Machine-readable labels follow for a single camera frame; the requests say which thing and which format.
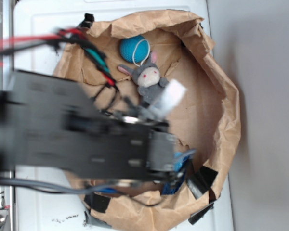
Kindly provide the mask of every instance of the brown paper bag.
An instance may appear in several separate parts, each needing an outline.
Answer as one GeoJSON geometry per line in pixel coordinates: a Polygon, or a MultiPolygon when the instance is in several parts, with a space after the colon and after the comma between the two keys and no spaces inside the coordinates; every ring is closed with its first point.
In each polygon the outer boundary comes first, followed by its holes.
{"type": "MultiPolygon", "coordinates": [[[[193,159],[195,172],[202,166],[218,172],[211,187],[195,199],[186,183],[175,195],[160,195],[149,191],[136,196],[145,203],[163,203],[155,207],[141,206],[129,198],[112,198],[104,212],[91,209],[91,215],[113,229],[126,231],[166,231],[188,219],[191,214],[220,196],[223,182],[240,140],[239,94],[235,85],[217,65],[210,51],[214,42],[200,26],[203,19],[191,12],[161,10],[127,15],[111,22],[94,22],[87,31],[88,39],[106,53],[109,69],[123,95],[134,103],[139,101],[136,86],[130,78],[117,70],[125,62],[119,53],[122,38],[142,34],[158,54],[161,75],[173,78],[187,87],[187,94],[168,116],[170,132],[178,137],[177,149],[197,148],[193,159]]],[[[68,45],[55,75],[83,83],[88,95],[93,96],[105,80],[77,45],[68,45]]],[[[105,92],[101,98],[111,98],[105,92]]],[[[124,109],[120,102],[115,109],[124,109]]],[[[68,175],[73,187],[81,187],[79,179],[68,175]]]]}

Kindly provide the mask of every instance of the gray wall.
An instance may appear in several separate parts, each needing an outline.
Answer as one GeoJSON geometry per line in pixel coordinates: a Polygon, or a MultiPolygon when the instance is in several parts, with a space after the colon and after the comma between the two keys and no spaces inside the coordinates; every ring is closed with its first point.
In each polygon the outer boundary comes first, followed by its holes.
{"type": "Polygon", "coordinates": [[[289,231],[289,0],[208,0],[213,52],[240,90],[229,173],[236,231],[289,231]]]}

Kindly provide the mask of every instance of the teal yarn ball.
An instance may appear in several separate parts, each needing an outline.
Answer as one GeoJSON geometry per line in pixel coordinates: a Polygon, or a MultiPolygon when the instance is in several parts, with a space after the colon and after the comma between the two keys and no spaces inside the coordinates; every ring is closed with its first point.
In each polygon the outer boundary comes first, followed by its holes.
{"type": "MultiPolygon", "coordinates": [[[[121,41],[120,44],[120,53],[123,59],[129,63],[133,63],[133,52],[136,48],[136,45],[139,41],[143,40],[144,37],[141,35],[137,35],[132,38],[124,38],[121,41]]],[[[146,58],[149,52],[149,44],[146,40],[143,40],[142,42],[139,43],[135,55],[134,55],[134,61],[136,63],[141,62],[143,59],[146,58]]]]}

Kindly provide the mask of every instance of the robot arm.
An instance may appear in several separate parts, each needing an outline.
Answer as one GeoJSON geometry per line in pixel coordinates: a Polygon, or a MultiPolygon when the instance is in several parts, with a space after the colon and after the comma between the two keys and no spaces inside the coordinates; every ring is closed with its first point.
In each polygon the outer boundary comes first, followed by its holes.
{"type": "Polygon", "coordinates": [[[0,170],[49,166],[83,178],[176,181],[166,122],[101,114],[77,82],[14,71],[0,96],[0,170]]]}

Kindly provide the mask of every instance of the gray plush bunny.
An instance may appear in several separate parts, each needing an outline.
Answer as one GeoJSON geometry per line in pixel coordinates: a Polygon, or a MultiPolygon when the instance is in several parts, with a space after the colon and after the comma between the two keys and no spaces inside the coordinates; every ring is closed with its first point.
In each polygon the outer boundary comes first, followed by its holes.
{"type": "Polygon", "coordinates": [[[161,78],[158,66],[156,66],[157,54],[155,51],[150,52],[145,64],[133,70],[126,65],[120,64],[118,70],[131,76],[138,87],[138,93],[142,96],[142,105],[150,105],[154,99],[161,94],[168,81],[161,78]]]}

